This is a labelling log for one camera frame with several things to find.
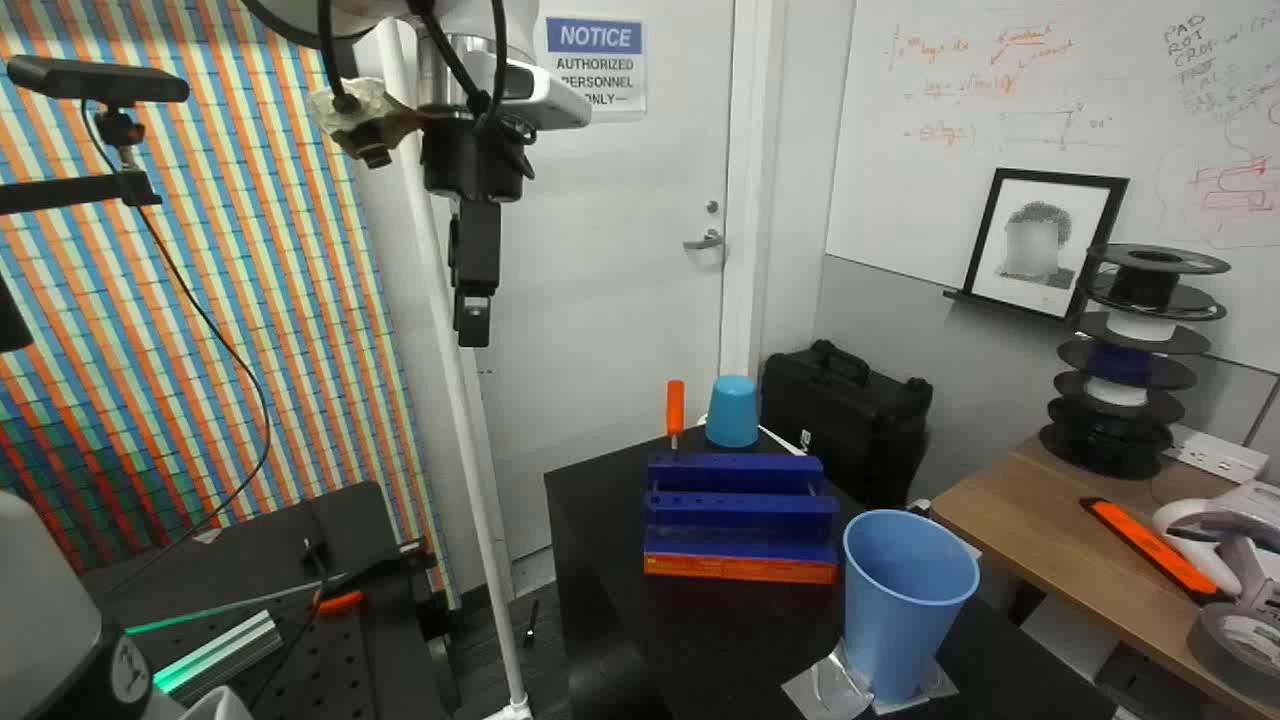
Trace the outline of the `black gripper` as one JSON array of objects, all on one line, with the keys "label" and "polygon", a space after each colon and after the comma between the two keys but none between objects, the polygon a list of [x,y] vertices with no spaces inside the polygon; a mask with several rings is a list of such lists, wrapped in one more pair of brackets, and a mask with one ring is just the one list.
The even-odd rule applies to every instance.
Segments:
[{"label": "black gripper", "polygon": [[493,342],[493,292],[502,288],[502,202],[534,178],[529,131],[503,119],[450,119],[430,126],[424,188],[462,198],[450,268],[458,285],[454,326],[462,346]]}]

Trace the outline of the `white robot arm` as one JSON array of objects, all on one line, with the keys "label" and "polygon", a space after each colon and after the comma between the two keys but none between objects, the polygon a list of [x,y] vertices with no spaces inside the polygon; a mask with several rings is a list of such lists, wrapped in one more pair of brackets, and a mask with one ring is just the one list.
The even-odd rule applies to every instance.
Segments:
[{"label": "white robot arm", "polygon": [[508,0],[244,0],[315,47],[325,131],[369,167],[415,135],[424,188],[454,198],[450,285],[462,346],[493,335],[502,208],[538,175],[540,131],[590,126],[594,102],[540,63]]}]

